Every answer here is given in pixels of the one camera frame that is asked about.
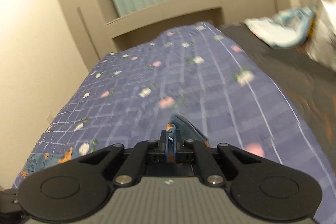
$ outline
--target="pillow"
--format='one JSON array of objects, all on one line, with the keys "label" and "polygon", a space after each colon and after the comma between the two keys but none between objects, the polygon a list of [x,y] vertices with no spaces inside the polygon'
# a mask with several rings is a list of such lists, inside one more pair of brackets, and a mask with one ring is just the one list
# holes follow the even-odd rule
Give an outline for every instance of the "pillow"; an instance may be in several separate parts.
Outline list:
[{"label": "pillow", "polygon": [[319,0],[306,52],[316,62],[336,71],[336,0]]}]

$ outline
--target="metal bolt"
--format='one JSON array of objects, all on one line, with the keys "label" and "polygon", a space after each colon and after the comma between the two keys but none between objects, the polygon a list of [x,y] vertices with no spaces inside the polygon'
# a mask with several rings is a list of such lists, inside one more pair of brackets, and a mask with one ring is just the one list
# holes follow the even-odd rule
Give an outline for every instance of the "metal bolt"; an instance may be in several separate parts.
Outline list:
[{"label": "metal bolt", "polygon": [[211,184],[220,184],[224,181],[224,179],[221,176],[212,175],[208,177],[207,181]]},{"label": "metal bolt", "polygon": [[117,176],[115,178],[115,182],[117,182],[119,184],[128,184],[128,183],[132,182],[132,178],[128,175],[121,175],[121,176]]}]

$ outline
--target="mattress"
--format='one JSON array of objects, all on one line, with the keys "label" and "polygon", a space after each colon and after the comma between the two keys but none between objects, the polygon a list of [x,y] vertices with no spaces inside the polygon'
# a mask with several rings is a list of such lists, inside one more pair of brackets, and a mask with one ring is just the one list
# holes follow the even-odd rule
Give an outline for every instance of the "mattress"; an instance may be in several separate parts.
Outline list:
[{"label": "mattress", "polygon": [[305,120],[278,85],[208,23],[173,28],[106,55],[32,153],[64,153],[93,140],[97,149],[133,147],[158,139],[172,112],[198,127],[211,146],[257,142],[266,158],[312,175],[323,189],[315,218],[336,222],[336,178]]}]

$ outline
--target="bed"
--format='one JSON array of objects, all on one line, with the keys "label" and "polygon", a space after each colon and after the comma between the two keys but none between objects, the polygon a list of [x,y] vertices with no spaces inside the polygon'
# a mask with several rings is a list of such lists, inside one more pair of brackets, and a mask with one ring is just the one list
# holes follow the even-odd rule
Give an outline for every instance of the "bed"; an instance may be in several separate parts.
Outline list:
[{"label": "bed", "polygon": [[291,99],[336,170],[336,74],[308,58],[305,44],[299,48],[273,50],[244,24],[220,29]]},{"label": "bed", "polygon": [[[91,142],[95,149],[133,147],[158,139],[172,112],[184,115],[212,146],[257,142],[266,158],[312,175],[323,189],[315,219],[336,223],[335,174],[305,120],[241,47],[204,22],[106,55],[32,154],[62,154]],[[14,186],[23,179],[19,175]]]}]

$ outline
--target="blue fabric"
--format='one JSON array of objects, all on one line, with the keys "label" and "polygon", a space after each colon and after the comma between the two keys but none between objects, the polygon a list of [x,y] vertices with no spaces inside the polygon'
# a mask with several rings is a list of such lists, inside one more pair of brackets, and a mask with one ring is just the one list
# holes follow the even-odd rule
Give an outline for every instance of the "blue fabric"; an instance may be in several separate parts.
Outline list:
[{"label": "blue fabric", "polygon": [[246,26],[275,49],[298,47],[308,38],[315,7],[291,8],[271,18],[246,19]]},{"label": "blue fabric", "polygon": [[336,177],[310,128],[272,79],[208,23],[173,28],[106,55],[32,153],[63,154],[95,139],[97,149],[158,140],[174,112],[212,147],[257,142],[267,159],[313,176],[323,189],[315,219],[336,223]]},{"label": "blue fabric", "polygon": [[[46,153],[33,153],[27,159],[27,162],[22,170],[27,171],[27,175],[29,176],[32,173],[58,165],[58,161],[63,159],[63,157],[64,155],[61,154],[49,154],[46,157]],[[71,153],[71,159],[75,159],[78,157],[80,157],[79,152],[73,150]]]},{"label": "blue fabric", "polygon": [[208,141],[208,138],[181,114],[173,113],[170,117],[169,123],[174,125],[171,131],[176,129],[180,130],[183,140],[194,139],[202,142]]}]

